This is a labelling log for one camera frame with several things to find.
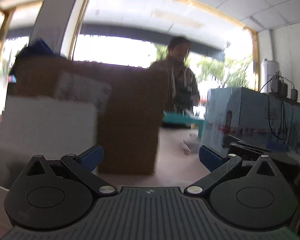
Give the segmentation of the light blue cardboard box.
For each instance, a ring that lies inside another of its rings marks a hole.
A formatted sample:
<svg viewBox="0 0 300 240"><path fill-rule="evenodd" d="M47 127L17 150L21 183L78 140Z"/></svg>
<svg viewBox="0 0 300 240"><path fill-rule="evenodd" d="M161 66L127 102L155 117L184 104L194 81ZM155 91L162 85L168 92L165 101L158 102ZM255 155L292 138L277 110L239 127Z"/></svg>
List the light blue cardboard box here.
<svg viewBox="0 0 300 240"><path fill-rule="evenodd" d="M295 149L300 143L300 107L247 88L208 91L202 144L224 154L232 135L267 149Z"/></svg>

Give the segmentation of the crumpled white paper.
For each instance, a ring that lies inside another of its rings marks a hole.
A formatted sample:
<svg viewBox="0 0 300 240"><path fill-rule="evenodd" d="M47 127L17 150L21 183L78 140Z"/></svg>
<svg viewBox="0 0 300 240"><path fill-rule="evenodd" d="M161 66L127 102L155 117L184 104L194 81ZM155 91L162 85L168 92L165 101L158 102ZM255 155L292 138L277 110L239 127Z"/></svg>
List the crumpled white paper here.
<svg viewBox="0 0 300 240"><path fill-rule="evenodd" d="M201 141L198 135L190 133L188 137L182 139L179 146L185 155L198 154L201 148Z"/></svg>

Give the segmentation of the teal flat box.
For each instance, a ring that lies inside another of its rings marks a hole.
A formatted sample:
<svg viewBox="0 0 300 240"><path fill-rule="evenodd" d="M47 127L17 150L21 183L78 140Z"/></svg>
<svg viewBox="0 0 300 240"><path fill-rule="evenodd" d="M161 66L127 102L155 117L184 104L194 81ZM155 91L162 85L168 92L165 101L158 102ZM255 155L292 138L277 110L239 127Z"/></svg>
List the teal flat box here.
<svg viewBox="0 0 300 240"><path fill-rule="evenodd" d="M204 119L200 119L196 116L190 116L190 115L182 115L179 113L164 113L163 122L168 124L195 124L198 126L198 138L202 137L203 134L203 128L204 128Z"/></svg>

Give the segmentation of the white foam board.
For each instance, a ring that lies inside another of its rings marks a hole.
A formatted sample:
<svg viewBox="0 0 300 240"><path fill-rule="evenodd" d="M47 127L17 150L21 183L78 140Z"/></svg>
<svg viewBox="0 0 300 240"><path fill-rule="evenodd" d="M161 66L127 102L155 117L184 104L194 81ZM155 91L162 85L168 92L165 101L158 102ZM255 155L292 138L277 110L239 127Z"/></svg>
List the white foam board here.
<svg viewBox="0 0 300 240"><path fill-rule="evenodd" d="M94 146L96 126L91 103L8 97L0 124L0 186L10 188L34 155L56 160Z"/></svg>

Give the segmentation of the person in plaid jacket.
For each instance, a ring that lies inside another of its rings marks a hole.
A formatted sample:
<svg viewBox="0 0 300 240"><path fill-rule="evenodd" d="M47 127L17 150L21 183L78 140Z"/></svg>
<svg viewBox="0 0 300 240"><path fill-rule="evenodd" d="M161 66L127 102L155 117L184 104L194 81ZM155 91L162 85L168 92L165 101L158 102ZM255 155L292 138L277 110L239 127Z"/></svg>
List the person in plaid jacket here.
<svg viewBox="0 0 300 240"><path fill-rule="evenodd" d="M163 60L153 62L149 69L160 70L168 73L168 89L167 89L167 112L182 113L183 111L191 111L193 106L199 104L200 93L196 76L193 71L186 66L185 60L189 55L191 42L182 37L173 37L167 47L167 56ZM181 107L177 102L177 98L182 92L189 92L190 105Z"/></svg>

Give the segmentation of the black power adapters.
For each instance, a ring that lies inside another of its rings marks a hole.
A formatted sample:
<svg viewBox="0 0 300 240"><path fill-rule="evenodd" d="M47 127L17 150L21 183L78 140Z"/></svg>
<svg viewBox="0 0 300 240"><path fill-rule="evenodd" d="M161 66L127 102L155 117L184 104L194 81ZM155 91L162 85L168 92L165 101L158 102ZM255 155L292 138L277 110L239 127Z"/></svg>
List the black power adapters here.
<svg viewBox="0 0 300 240"><path fill-rule="evenodd" d="M287 98L289 85L287 83L285 83L285 81L288 81L291 84L290 99L293 101L297 101L298 100L298 90L295 88L294 83L292 83L292 81L289 81L285 77L278 75L273 78L273 80L270 82L271 83L271 92L282 98Z"/></svg>

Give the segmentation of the brown cardboard box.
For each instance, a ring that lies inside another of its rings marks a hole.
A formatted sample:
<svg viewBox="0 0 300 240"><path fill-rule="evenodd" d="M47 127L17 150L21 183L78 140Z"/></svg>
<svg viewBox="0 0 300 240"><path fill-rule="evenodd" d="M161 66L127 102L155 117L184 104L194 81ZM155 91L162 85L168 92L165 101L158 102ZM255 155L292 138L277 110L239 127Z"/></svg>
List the brown cardboard box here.
<svg viewBox="0 0 300 240"><path fill-rule="evenodd" d="M148 175L154 172L159 129L167 100L168 73L62 57L28 57L14 67L13 94L57 94L62 74L109 85L106 109L97 117L97 142L103 147L101 173Z"/></svg>

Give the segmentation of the blue cloth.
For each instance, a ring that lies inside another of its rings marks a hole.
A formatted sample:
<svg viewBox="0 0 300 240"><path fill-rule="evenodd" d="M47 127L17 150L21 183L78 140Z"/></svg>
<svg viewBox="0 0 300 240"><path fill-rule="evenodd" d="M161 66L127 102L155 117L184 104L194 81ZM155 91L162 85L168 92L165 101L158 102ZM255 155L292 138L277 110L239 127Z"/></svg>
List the blue cloth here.
<svg viewBox="0 0 300 240"><path fill-rule="evenodd" d="M43 39L37 39L34 43L25 46L16 57L31 57L53 55L53 50L47 45Z"/></svg>

